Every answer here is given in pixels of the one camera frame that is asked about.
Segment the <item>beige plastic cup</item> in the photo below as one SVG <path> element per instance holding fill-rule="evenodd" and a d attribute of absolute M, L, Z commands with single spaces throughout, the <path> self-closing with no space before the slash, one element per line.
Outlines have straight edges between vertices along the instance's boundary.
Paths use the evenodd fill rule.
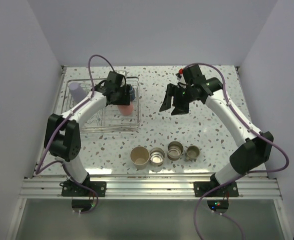
<path fill-rule="evenodd" d="M 130 152 L 131 162 L 137 170 L 143 170 L 149 164 L 150 154 L 148 149 L 143 146 L 137 146 Z"/>

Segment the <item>pink plastic cup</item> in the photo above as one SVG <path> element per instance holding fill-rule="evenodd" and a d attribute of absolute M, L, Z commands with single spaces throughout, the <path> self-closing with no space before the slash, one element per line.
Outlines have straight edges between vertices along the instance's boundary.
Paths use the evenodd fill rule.
<path fill-rule="evenodd" d="M 134 106 L 132 103 L 129 105 L 118 105 L 118 110 L 123 116 L 129 116 L 133 112 Z"/>

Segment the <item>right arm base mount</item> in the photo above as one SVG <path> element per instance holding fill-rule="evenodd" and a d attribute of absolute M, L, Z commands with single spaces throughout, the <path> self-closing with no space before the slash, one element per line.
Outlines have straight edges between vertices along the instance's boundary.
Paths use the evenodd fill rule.
<path fill-rule="evenodd" d="M 193 183 L 194 194 L 196 197 L 238 197 L 238 187 L 235 181 L 229 184 L 219 185 L 215 181 L 195 181 Z"/>

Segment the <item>dark blue ceramic mug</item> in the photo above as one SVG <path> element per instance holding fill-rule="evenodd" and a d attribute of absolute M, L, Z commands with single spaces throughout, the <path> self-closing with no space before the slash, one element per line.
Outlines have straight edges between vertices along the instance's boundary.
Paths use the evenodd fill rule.
<path fill-rule="evenodd" d="M 132 87 L 132 85 L 129 85 L 129 87 L 130 87 L 130 90 L 129 90 L 130 101 L 133 102 L 136 98 L 135 89 Z"/>

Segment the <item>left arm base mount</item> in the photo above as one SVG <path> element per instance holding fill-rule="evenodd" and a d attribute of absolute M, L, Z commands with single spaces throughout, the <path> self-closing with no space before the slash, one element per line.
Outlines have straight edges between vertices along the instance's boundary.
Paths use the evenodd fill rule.
<path fill-rule="evenodd" d="M 107 189 L 105 181 L 91 181 L 86 179 L 83 183 L 76 184 L 71 180 L 61 182 L 61 196 L 63 197 L 104 197 Z"/>

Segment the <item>aluminium rail table edge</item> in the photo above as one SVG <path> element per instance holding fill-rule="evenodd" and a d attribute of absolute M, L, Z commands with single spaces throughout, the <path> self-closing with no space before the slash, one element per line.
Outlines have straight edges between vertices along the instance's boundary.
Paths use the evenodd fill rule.
<path fill-rule="evenodd" d="M 92 175 L 106 182 L 106 200 L 193 200 L 195 182 L 207 182 L 210 173 Z M 23 180 L 21 199 L 61 199 L 63 177 L 40 176 Z M 280 200 L 277 180 L 262 175 L 245 176 L 236 182 L 239 200 Z"/>

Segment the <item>steel cup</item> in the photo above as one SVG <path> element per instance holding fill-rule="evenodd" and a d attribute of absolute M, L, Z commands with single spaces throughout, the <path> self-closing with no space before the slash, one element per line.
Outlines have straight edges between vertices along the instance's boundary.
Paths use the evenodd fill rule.
<path fill-rule="evenodd" d="M 167 147 L 167 156 L 170 160 L 178 160 L 184 151 L 183 145 L 178 141 L 172 141 Z"/>
<path fill-rule="evenodd" d="M 163 149 L 155 147 L 150 151 L 149 161 L 154 167 L 160 167 L 165 160 L 165 152 Z"/>

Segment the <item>lilac plastic cup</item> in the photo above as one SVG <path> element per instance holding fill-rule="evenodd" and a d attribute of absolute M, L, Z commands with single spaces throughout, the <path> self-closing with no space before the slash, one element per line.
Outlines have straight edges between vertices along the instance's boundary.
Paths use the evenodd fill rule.
<path fill-rule="evenodd" d="M 79 103 L 86 97 L 86 92 L 77 82 L 69 84 L 69 91 L 75 102 Z"/>

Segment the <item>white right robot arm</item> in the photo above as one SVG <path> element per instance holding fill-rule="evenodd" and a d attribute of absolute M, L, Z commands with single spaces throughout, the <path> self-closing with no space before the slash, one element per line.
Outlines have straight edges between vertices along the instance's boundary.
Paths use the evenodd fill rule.
<path fill-rule="evenodd" d="M 201 101 L 218 116 L 237 146 L 229 157 L 229 163 L 210 178 L 210 192 L 214 196 L 221 196 L 227 191 L 227 182 L 234 181 L 269 159 L 273 136 L 251 124 L 234 106 L 222 79 L 207 79 L 196 64 L 186 66 L 180 74 L 177 84 L 167 85 L 160 111 L 174 107 L 173 116 L 184 115 L 189 113 L 191 102 Z"/>

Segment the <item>small olive handled cup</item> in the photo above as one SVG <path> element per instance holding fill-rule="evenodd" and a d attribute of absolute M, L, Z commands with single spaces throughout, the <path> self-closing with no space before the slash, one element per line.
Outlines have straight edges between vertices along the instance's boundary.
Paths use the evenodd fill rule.
<path fill-rule="evenodd" d="M 185 160 L 195 161 L 198 159 L 199 155 L 200 155 L 200 149 L 195 145 L 191 145 L 186 150 Z"/>

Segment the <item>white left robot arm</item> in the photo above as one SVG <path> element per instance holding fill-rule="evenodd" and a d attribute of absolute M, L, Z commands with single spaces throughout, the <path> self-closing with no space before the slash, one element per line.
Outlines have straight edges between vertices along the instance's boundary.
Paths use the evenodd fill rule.
<path fill-rule="evenodd" d="M 130 104 L 130 86 L 126 76 L 115 71 L 109 72 L 106 79 L 93 84 L 88 94 L 73 108 L 57 115 L 51 114 L 47 121 L 44 152 L 36 169 L 39 174 L 50 165 L 42 166 L 48 153 L 61 163 L 65 173 L 73 184 L 73 191 L 86 196 L 91 185 L 86 178 L 88 172 L 79 157 L 81 150 L 80 130 L 98 111 L 109 105 L 128 106 Z"/>

